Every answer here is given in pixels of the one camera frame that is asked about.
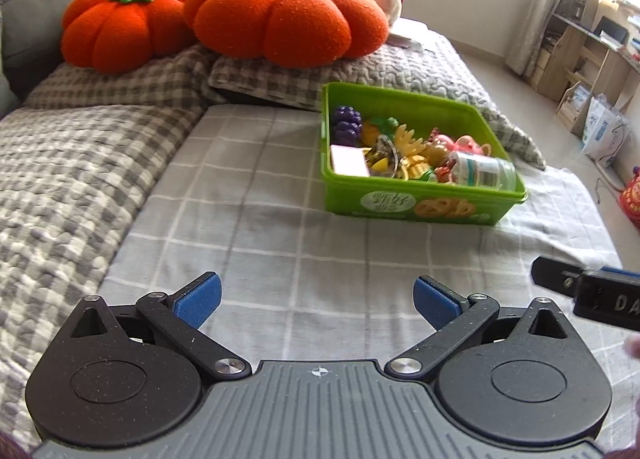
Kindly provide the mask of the toy corn cob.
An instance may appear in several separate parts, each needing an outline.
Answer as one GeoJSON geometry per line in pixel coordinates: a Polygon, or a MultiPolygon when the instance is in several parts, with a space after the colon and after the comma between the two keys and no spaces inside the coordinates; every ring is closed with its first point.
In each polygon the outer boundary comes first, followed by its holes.
{"type": "Polygon", "coordinates": [[[405,181],[430,182],[434,175],[432,167],[421,155],[402,158],[399,166],[399,176],[405,181]]]}

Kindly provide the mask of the white paper shopping bag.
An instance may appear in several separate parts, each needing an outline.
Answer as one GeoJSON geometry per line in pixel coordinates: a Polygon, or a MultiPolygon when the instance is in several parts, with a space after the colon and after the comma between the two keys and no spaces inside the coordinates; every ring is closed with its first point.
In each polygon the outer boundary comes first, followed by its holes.
{"type": "Polygon", "coordinates": [[[610,166],[630,132],[628,119],[604,94],[592,97],[582,132],[582,152],[601,167],[610,166]]]}

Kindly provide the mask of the clear cotton swab jar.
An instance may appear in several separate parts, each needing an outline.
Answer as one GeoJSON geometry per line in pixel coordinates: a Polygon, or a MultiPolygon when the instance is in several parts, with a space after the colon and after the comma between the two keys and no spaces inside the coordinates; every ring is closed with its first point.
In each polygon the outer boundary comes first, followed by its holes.
{"type": "Polygon", "coordinates": [[[509,160],[452,152],[449,155],[451,179],[458,185],[514,192],[516,170],[509,160]]]}

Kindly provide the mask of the grey checked quilted blanket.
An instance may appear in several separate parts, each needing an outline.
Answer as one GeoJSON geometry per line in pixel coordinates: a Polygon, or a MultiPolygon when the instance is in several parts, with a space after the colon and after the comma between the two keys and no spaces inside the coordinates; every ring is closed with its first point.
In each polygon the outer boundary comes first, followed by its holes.
{"type": "Polygon", "coordinates": [[[100,288],[130,228],[209,108],[315,112],[343,81],[475,107],[512,158],[546,165],[533,138],[500,112],[458,52],[427,31],[420,50],[385,45],[359,60],[282,69],[195,45],[121,76],[61,65],[1,123],[1,427],[39,439],[26,381],[77,302],[100,288]]]}

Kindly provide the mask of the purple toy grapes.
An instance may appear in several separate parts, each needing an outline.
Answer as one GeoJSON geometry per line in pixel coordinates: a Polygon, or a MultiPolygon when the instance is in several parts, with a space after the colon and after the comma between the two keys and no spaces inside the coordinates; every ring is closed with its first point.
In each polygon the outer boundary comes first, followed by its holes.
{"type": "Polygon", "coordinates": [[[330,119],[331,141],[334,145],[360,145],[362,119],[352,106],[338,106],[330,119]]]}

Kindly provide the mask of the white card box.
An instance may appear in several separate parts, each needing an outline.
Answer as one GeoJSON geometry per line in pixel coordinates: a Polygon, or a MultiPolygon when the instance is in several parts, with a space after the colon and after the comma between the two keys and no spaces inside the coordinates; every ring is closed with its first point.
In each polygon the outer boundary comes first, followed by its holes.
{"type": "Polygon", "coordinates": [[[331,145],[330,155],[331,166],[335,174],[352,178],[367,178],[370,175],[366,157],[361,148],[331,145]]]}

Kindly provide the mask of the green plastic storage box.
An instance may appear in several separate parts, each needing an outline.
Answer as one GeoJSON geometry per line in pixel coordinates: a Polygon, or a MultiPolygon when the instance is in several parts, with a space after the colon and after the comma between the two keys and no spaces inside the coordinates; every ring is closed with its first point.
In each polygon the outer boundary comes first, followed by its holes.
{"type": "Polygon", "coordinates": [[[337,82],[322,89],[321,104],[330,212],[494,225],[527,198],[506,151],[470,105],[337,82]]]}

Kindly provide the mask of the grey sofa backrest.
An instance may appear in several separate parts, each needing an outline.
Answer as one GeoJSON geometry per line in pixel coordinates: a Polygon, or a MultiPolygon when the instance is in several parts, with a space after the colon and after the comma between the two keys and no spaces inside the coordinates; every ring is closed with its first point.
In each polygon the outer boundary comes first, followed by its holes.
{"type": "Polygon", "coordinates": [[[62,17],[73,0],[1,0],[1,115],[62,63],[62,17]]]}

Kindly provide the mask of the orange pumpkin cushion back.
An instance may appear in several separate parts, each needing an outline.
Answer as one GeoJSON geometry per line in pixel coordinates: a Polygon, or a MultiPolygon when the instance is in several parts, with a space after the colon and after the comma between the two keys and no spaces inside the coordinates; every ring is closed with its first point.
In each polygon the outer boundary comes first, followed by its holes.
{"type": "Polygon", "coordinates": [[[186,0],[73,0],[62,19],[66,63],[118,75],[195,43],[186,0]]]}

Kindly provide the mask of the toy pumpkin with green stem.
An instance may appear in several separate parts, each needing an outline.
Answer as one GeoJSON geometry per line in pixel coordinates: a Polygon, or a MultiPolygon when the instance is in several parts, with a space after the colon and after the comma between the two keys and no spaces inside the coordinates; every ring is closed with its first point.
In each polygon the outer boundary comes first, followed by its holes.
{"type": "Polygon", "coordinates": [[[360,141],[364,146],[373,146],[380,135],[393,140],[399,127],[399,122],[394,117],[375,117],[363,120],[360,129],[360,141]]]}

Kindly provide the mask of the light grey grid bedsheet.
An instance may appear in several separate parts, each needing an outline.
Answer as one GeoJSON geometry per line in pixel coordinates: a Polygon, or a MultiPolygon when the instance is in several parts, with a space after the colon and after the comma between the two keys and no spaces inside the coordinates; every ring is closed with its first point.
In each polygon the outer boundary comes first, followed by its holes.
{"type": "Polygon", "coordinates": [[[204,331],[247,361],[388,361],[430,327],[412,304],[430,275],[508,306],[541,295],[540,255],[618,266],[598,209],[566,170],[520,165],[528,196],[494,226],[337,216],[324,208],[320,116],[209,108],[131,226],[100,288],[112,304],[204,271],[222,302],[204,331]]]}

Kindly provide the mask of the wooden bookshelf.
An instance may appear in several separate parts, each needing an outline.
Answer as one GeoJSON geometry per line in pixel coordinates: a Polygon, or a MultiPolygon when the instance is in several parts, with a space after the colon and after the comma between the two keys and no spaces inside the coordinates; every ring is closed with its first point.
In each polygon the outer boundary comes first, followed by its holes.
{"type": "Polygon", "coordinates": [[[602,95],[626,112],[639,92],[639,62],[628,51],[630,31],[601,13],[602,3],[570,0],[556,8],[527,79],[558,104],[556,118],[576,135],[584,130],[593,97],[602,95]]]}

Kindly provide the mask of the orange pumpkin cushion front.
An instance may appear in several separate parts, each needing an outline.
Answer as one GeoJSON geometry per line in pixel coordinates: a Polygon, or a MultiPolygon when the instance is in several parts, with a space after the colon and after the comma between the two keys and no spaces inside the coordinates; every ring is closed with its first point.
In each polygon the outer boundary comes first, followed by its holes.
{"type": "Polygon", "coordinates": [[[186,0],[184,18],[220,55],[295,69],[369,55],[390,31],[375,0],[186,0]]]}

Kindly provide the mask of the orange pumpkin cushion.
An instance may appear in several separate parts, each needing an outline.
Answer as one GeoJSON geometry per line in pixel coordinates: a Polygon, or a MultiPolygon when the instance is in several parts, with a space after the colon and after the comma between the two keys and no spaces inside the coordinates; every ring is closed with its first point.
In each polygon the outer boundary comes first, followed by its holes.
{"type": "Polygon", "coordinates": [[[73,0],[62,19],[66,63],[118,75],[195,43],[186,0],[73,0]]]}
{"type": "Polygon", "coordinates": [[[375,0],[186,0],[184,18],[220,55],[295,69],[369,55],[390,31],[375,0]]]}

